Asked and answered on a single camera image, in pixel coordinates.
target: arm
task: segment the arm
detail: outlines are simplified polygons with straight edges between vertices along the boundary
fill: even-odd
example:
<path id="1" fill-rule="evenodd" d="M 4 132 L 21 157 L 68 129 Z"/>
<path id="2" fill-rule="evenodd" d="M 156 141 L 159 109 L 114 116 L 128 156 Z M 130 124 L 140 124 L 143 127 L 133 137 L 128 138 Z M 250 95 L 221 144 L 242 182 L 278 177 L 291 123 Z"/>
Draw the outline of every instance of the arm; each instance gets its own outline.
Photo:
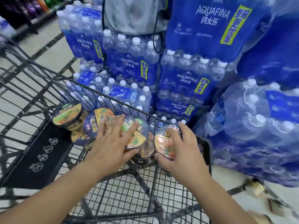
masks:
<path id="1" fill-rule="evenodd" d="M 103 177 L 118 168 L 134 156 L 138 150 L 125 154 L 125 145 L 132 137 L 138 123 L 120 137 L 124 115 L 116 117 L 103 135 L 104 121 L 86 160 L 53 183 L 37 192 L 22 203 L 0 216 L 1 224 L 61 223 L 71 209 Z"/>
<path id="2" fill-rule="evenodd" d="M 183 140 L 178 132 L 168 130 L 176 148 L 174 161 L 155 154 L 162 167 L 190 190 L 214 224 L 257 224 L 225 189 L 212 179 L 197 146 L 196 136 L 186 125 L 179 125 Z"/>

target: left hand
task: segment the left hand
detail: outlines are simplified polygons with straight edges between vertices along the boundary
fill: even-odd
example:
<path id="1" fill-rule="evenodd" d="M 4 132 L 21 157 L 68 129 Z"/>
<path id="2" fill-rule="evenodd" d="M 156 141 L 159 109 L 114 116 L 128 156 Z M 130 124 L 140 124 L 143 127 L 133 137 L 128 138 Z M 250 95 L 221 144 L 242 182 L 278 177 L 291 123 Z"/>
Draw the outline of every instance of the left hand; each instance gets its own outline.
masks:
<path id="1" fill-rule="evenodd" d="M 106 119 L 99 124 L 97 138 L 85 159 L 85 162 L 92 164 L 92 168 L 98 169 L 99 179 L 117 171 L 125 162 L 139 152 L 138 149 L 135 149 L 124 154 L 126 144 L 131 140 L 133 132 L 139 125 L 139 122 L 136 121 L 121 136 L 121 125 L 124 117 L 124 114 L 116 116 L 111 124 L 109 124 L 105 135 L 104 125 Z"/>

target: metal wire basket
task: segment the metal wire basket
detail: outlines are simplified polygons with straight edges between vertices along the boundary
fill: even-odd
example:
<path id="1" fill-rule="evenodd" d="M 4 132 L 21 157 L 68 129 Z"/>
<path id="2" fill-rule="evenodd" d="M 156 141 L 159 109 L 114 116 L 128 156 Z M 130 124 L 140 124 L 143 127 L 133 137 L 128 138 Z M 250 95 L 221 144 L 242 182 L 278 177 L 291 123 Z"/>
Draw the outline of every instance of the metal wire basket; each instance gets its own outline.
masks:
<path id="1" fill-rule="evenodd" d="M 66 81 L 78 85 L 34 61 L 12 41 L 0 56 L 11 67 L 0 73 L 0 211 L 5 211 L 50 184 L 83 161 L 88 153 L 74 146 L 70 132 L 52 124 L 51 116 L 62 100 L 74 99 Z M 90 88 L 80 85 L 84 91 Z M 163 121 L 95 90 L 105 101 L 117 101 L 138 115 Z M 91 98 L 92 104 L 97 100 Z M 211 171 L 211 144 L 197 138 Z M 154 160 L 148 166 L 129 161 L 100 180 L 81 199 L 65 223 L 211 223 L 192 194 Z"/>

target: gray bag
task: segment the gray bag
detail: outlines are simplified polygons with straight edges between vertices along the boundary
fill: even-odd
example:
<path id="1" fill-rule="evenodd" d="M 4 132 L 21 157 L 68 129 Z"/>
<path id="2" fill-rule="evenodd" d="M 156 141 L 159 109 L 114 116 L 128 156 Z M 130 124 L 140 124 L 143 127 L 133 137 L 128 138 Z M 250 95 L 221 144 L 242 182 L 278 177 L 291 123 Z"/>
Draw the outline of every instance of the gray bag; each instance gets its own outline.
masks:
<path id="1" fill-rule="evenodd" d="M 146 35 L 165 31 L 163 0 L 104 0 L 104 24 L 126 35 Z"/>

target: hand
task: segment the hand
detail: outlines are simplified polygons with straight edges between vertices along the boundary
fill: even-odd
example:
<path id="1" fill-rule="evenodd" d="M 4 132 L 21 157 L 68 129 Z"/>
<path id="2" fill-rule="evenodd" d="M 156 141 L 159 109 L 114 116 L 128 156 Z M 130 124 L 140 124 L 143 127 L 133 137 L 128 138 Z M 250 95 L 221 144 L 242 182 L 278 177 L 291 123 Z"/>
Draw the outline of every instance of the hand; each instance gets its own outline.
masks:
<path id="1" fill-rule="evenodd" d="M 132 138 L 139 122 L 136 121 L 128 131 L 121 136 L 121 125 L 125 115 L 116 116 L 109 124 L 104 135 L 104 125 L 107 119 L 99 124 L 97 138 L 91 151 L 88 153 L 86 162 L 92 163 L 92 167 L 98 169 L 99 179 L 117 171 L 121 165 L 139 152 L 138 149 L 130 150 L 124 154 L 126 144 Z"/>
<path id="2" fill-rule="evenodd" d="M 176 148 L 174 160 L 170 161 L 159 153 L 156 153 L 155 157 L 163 168 L 191 191 L 191 189 L 200 186 L 197 184 L 205 184 L 205 181 L 211 179 L 211 176 L 197 146 L 195 134 L 185 124 L 180 122 L 179 126 L 183 134 L 183 140 L 174 129 L 169 128 L 167 130 Z"/>

